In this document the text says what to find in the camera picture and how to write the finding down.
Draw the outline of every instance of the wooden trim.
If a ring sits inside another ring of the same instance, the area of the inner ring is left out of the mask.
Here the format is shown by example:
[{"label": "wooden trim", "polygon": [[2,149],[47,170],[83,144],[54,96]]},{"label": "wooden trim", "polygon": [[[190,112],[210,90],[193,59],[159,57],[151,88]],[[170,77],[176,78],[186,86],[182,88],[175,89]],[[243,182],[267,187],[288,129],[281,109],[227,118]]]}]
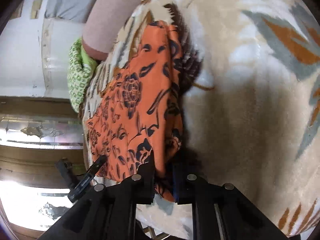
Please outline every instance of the wooden trim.
[{"label": "wooden trim", "polygon": [[29,149],[0,145],[0,180],[29,187],[67,188],[54,164],[68,158],[75,174],[86,172],[82,150]]},{"label": "wooden trim", "polygon": [[7,217],[7,215],[6,215],[5,211],[4,211],[4,207],[2,205],[1,198],[0,198],[0,212],[3,215],[4,219],[8,221],[8,217]]},{"label": "wooden trim", "polygon": [[25,236],[25,235],[21,235],[17,232],[14,232],[14,234],[16,235],[16,237],[18,238],[18,240],[35,240],[36,238],[33,237],[29,237],[29,236]]},{"label": "wooden trim", "polygon": [[10,222],[9,222],[9,225],[15,233],[18,233],[19,235],[31,237],[33,239],[37,239],[39,236],[43,234],[43,231],[20,227]]},{"label": "wooden trim", "polygon": [[22,240],[17,238],[7,221],[0,215],[0,236],[2,233],[4,233],[4,238],[1,238],[1,240]]},{"label": "wooden trim", "polygon": [[0,97],[0,113],[78,118],[68,99]]}]

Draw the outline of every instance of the fleece blanket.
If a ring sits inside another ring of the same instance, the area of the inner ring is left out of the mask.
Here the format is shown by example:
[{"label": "fleece blanket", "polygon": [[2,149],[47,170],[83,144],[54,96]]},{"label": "fleece blanket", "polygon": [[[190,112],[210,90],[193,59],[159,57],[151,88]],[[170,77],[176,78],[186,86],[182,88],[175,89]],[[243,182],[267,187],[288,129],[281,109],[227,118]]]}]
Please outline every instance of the fleece blanket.
[{"label": "fleece blanket", "polygon": [[[314,227],[320,218],[320,27],[306,5],[142,0],[96,69],[81,106],[84,124],[137,52],[148,17],[179,31],[189,70],[181,86],[188,138],[182,143],[201,163],[202,176],[217,185],[233,183],[287,236]],[[138,205],[137,218],[192,238],[190,205],[157,196],[150,206]]]}]

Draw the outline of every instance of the green patterned cloth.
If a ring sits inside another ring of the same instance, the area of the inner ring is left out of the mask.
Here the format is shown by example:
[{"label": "green patterned cloth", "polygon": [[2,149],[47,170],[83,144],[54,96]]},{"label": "green patterned cloth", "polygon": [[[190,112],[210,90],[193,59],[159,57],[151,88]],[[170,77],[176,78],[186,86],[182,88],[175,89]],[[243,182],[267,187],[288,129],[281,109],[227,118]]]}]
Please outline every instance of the green patterned cloth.
[{"label": "green patterned cloth", "polygon": [[85,52],[81,39],[70,48],[70,65],[68,69],[68,88],[71,106],[77,113],[84,99],[84,91],[88,86],[97,62]]}]

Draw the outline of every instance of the glass panel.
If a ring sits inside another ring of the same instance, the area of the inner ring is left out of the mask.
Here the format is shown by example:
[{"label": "glass panel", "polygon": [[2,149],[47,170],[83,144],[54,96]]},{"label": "glass panel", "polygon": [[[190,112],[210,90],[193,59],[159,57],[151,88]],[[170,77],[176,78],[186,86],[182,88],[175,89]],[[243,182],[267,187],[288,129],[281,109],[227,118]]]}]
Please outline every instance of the glass panel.
[{"label": "glass panel", "polygon": [[0,145],[82,149],[82,125],[77,119],[3,115],[0,121]]}]

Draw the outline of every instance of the orange floral fabric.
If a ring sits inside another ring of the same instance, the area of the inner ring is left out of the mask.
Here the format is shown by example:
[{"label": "orange floral fabric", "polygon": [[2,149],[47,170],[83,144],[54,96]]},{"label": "orange floral fabric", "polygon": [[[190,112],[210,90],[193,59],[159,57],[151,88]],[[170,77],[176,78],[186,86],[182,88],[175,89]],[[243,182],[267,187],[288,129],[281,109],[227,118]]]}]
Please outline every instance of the orange floral fabric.
[{"label": "orange floral fabric", "polygon": [[181,146],[181,70],[176,27],[162,21],[147,25],[137,54],[113,78],[87,122],[93,161],[108,157],[98,176],[122,181],[153,152],[156,190],[174,201],[165,164]]}]

